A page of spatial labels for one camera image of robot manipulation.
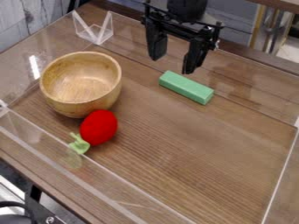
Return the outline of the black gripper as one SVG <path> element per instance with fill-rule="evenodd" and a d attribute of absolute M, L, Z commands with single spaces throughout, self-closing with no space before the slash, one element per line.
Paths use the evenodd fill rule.
<path fill-rule="evenodd" d="M 159 60 L 167 52 L 167 35 L 191 41 L 183 58 L 182 73 L 202 66 L 208 50 L 220 42 L 224 24 L 207 12 L 207 2 L 144 2 L 143 24 L 148 55 Z"/>

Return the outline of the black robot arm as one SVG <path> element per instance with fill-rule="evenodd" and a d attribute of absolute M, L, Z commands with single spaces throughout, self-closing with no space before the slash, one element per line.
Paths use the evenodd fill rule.
<path fill-rule="evenodd" d="M 192 74 L 202 66 L 208 51 L 219 47 L 224 24 L 206 13 L 208 0 L 144 0 L 141 24 L 149 58 L 157 61 L 167 54 L 168 36 L 190 42 L 182 73 Z"/>

